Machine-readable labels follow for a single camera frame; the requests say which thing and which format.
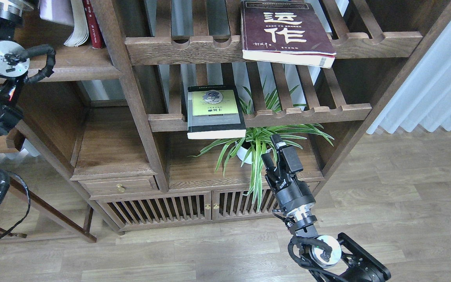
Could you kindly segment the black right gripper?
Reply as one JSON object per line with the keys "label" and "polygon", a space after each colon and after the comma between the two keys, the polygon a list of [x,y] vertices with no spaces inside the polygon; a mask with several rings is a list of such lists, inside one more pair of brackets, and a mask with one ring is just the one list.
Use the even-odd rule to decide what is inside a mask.
{"label": "black right gripper", "polygon": [[[277,152],[277,167],[280,172],[295,174],[303,171],[294,146],[287,145],[279,134],[271,135],[271,141]],[[265,178],[274,192],[281,213],[296,220],[313,216],[311,208],[316,201],[308,184],[299,181],[296,175],[291,175],[290,181],[281,178],[269,153],[262,154],[261,158],[265,166]]]}

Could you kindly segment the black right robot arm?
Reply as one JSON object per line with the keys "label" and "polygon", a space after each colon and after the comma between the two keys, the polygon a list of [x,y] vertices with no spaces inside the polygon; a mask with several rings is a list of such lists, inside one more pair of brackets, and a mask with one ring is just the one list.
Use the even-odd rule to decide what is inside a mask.
{"label": "black right robot arm", "polygon": [[271,136],[277,163],[263,154],[265,178],[279,209],[273,210],[292,234],[288,253],[296,264],[307,269],[319,282],[385,282],[391,278],[386,266],[345,233],[337,238],[320,235],[311,213],[315,198],[306,182],[299,181],[303,170],[296,150],[278,134]]}

